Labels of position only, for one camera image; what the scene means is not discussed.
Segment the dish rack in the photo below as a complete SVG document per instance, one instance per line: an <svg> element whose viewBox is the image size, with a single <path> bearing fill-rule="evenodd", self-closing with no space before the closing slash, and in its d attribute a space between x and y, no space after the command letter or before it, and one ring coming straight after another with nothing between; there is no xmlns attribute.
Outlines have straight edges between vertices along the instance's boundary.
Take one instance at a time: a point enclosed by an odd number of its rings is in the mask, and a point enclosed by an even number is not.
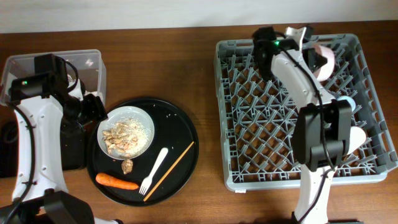
<svg viewBox="0 0 398 224"><path fill-rule="evenodd" d="M314 35L303 47L314 43L331 48L336 55L335 70L323 86L336 98L354 99L351 125L363 128L367 135L366 142L339 166L333 184L384 180L398 166L398 158L358 38ZM253 48L252 40L225 40L216 45L225 186L235 192L299 187L300 164L291 145L296 105L277 78L262 80Z"/></svg>

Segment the plastic fork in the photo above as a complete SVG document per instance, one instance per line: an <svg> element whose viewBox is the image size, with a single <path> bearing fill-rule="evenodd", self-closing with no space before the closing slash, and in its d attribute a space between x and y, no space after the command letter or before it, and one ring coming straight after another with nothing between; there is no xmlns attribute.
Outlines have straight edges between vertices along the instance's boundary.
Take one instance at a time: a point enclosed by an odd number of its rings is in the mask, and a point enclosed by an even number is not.
<svg viewBox="0 0 398 224"><path fill-rule="evenodd" d="M147 190L148 190L148 188L150 187L150 185L152 183L152 178L154 177L157 169L159 168L159 166L163 162L164 158L166 157L168 151L169 150L166 147L164 147L162 150L160 150L160 153L157 156L157 159L155 161L154 167L150 171L149 176L147 176L144 179L144 181L142 181L141 187L139 188L139 193L140 194L145 195L147 193Z"/></svg>

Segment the round black tray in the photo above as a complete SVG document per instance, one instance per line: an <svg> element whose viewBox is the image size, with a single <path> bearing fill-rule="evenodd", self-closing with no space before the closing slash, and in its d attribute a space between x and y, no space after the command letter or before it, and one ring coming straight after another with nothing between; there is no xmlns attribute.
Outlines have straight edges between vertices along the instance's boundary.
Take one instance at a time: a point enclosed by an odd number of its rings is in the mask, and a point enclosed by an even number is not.
<svg viewBox="0 0 398 224"><path fill-rule="evenodd" d="M159 203L177 193L191 177L199 155L199 141L196 129L190 118L179 108L163 100L140 98L130 100L121 106L136 106L146 111L155 125L155 136L148 150L134 158L132 172L124 175L121 168L122 161L107 156L97 143L96 133L98 125L93 131L88 145L87 170L96 187L109 199L131 206L147 206ZM147 194L162 178L181 153L194 141L195 144L184 155L181 161L168 174L150 198L143 202L144 196L137 190L123 190L98 184L95 177L104 172L121 180L141 182L147 177L155 164L155 160L163 147L169 149L166 158L157 170Z"/></svg>

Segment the orange carrot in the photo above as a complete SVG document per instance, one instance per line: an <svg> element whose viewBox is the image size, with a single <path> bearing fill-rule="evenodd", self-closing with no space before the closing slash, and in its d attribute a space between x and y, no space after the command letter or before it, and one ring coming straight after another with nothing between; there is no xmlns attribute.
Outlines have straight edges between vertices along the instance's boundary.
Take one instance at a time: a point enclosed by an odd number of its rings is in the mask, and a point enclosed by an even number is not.
<svg viewBox="0 0 398 224"><path fill-rule="evenodd" d="M110 186L110 187L117 187L119 189L136 190L139 187L136 183L119 180L115 177L112 177L112 176L110 176L108 174L104 174L104 173L97 174L97 176L95 177L95 180L99 184L102 184L105 186Z"/></svg>

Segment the table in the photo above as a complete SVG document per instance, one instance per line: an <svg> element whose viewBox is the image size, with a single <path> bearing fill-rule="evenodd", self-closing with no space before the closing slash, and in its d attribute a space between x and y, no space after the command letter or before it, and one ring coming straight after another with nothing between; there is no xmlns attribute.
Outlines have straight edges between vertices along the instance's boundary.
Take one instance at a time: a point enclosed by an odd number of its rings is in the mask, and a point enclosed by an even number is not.
<svg viewBox="0 0 398 224"><path fill-rule="evenodd" d="M289 24L275 25L284 30ZM303 24L291 24L300 27ZM393 142L398 146L398 21L313 24L316 34L354 33L362 44ZM298 189L232 193L223 183L220 121L213 57L216 43L250 39L260 26L183 29L99 30L0 34L0 69L10 55L98 49L107 69L106 109L137 96L156 96L191 117L200 140L197 168L187 185L160 204L135 208L110 201L91 183L86 169L64 172L70 193L95 216L125 223L252 223L289 218ZM0 124L14 119L0 107ZM11 202L15 178L0 180L0 207ZM378 184L332 187L330 220L395 223L398 219L398 171Z"/></svg>

